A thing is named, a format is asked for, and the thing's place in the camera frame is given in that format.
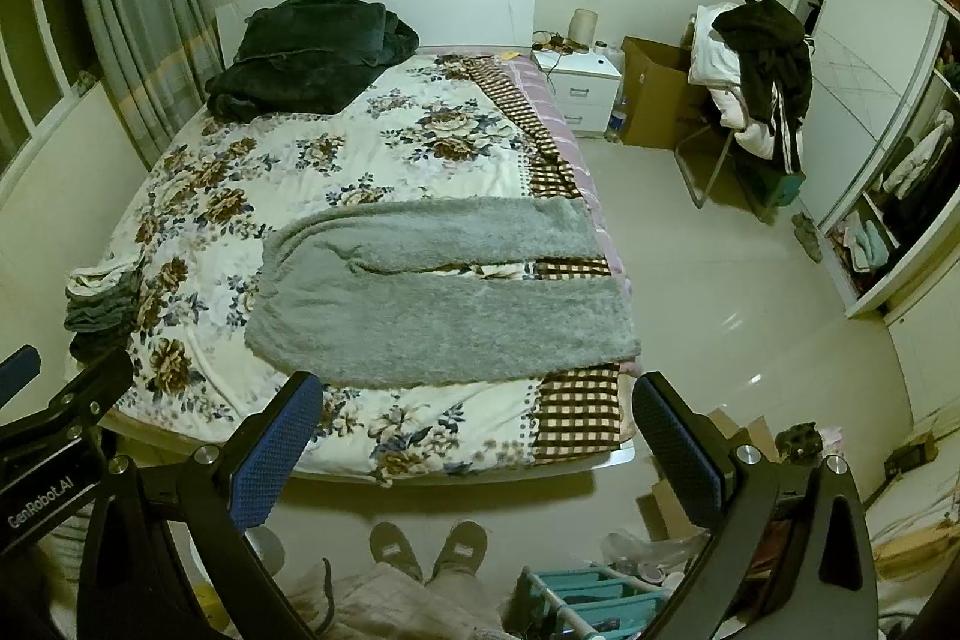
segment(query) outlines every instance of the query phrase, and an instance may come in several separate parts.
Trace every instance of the window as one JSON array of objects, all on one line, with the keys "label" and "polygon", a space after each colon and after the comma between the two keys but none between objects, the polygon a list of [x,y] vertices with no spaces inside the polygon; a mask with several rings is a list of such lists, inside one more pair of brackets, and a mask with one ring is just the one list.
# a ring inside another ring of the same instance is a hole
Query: window
[{"label": "window", "polygon": [[96,61],[80,0],[0,0],[0,194],[80,100],[80,72],[96,73]]}]

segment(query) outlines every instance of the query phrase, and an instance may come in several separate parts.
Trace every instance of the pant leg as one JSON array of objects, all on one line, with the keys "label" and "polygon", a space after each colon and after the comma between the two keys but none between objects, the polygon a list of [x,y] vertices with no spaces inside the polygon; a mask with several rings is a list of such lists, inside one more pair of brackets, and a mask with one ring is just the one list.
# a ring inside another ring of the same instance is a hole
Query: pant leg
[{"label": "pant leg", "polygon": [[466,610],[477,619],[477,629],[503,629],[487,589],[466,567],[443,567],[425,588]]}]

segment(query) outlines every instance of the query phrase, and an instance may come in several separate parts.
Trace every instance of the floral bedspread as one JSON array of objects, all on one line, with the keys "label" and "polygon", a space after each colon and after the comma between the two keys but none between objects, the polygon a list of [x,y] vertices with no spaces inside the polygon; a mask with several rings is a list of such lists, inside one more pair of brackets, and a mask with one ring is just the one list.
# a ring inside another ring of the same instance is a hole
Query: floral bedspread
[{"label": "floral bedspread", "polygon": [[[144,255],[128,345],[136,378],[118,410],[196,439],[228,438],[286,379],[244,343],[267,232],[342,204],[525,196],[534,155],[530,136],[451,55],[414,56],[334,116],[277,113],[243,125],[201,111],[110,243],[113,255]],[[535,270],[438,273],[520,279]],[[299,469],[389,482],[532,463],[541,381],[328,387]]]}]

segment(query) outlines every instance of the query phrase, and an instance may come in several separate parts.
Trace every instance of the brown checkered fabric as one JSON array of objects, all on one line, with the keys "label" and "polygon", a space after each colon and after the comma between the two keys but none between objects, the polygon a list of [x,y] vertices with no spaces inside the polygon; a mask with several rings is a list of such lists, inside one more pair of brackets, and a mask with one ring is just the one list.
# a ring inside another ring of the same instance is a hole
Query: brown checkered fabric
[{"label": "brown checkered fabric", "polygon": [[[549,130],[510,77],[498,68],[493,58],[464,58],[464,64],[480,90],[536,148],[536,154],[528,156],[527,161],[531,196],[577,199],[580,191],[573,167],[560,157],[560,149]],[[610,274],[604,258],[534,262],[534,276],[544,280]],[[537,462],[566,461],[619,447],[618,376],[619,366],[600,365],[555,372],[538,384],[531,384],[528,396],[531,411],[524,426],[534,432],[532,449]]]}]

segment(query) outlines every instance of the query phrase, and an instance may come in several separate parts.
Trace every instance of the chair leg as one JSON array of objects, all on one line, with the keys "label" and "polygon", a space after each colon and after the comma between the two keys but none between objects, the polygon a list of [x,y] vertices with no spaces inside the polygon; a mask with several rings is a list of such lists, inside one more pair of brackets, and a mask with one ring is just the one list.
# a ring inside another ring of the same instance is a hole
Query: chair leg
[{"label": "chair leg", "polygon": [[713,172],[710,172],[710,178],[707,180],[707,186],[702,191],[700,191],[700,189],[695,185],[693,172],[690,170],[690,167],[686,161],[683,160],[683,156],[680,154],[680,148],[682,148],[683,145],[686,145],[688,142],[692,142],[700,135],[707,133],[709,130],[710,126],[705,125],[703,128],[694,131],[688,137],[681,139],[675,148],[673,148],[673,157],[677,160],[677,167],[680,169],[680,175],[683,176],[683,184],[685,184],[686,189],[690,192],[690,199],[693,199],[693,203],[696,205],[698,210],[702,209],[704,204],[707,203],[710,191],[713,190],[713,184],[717,180],[717,175],[720,175],[720,169],[723,167],[724,161],[727,160],[727,154],[730,152],[730,144],[733,141],[733,129],[728,130],[727,139],[723,144],[723,150],[720,153],[720,157],[717,159],[716,165],[713,167]]}]

